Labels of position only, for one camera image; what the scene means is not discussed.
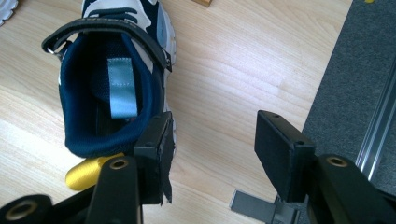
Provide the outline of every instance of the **yellow object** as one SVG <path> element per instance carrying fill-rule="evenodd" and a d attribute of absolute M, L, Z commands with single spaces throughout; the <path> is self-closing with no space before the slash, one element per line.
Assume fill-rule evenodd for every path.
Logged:
<path fill-rule="evenodd" d="M 123 153 L 82 161 L 67 172 L 65 179 L 66 185 L 73 190 L 84 190 L 95 185 L 103 164 L 110 159 L 120 156 L 123 156 Z"/>

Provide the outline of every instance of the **velcro strap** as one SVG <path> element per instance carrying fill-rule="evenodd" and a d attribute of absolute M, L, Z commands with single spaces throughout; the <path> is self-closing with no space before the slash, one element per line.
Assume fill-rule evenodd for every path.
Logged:
<path fill-rule="evenodd" d="M 116 32 L 127 34 L 146 49 L 148 55 L 161 68 L 167 67 L 163 50 L 148 33 L 129 21 L 106 18 L 83 18 L 71 21 L 47 37 L 41 48 L 50 53 L 57 50 L 71 35 L 82 32 Z"/>

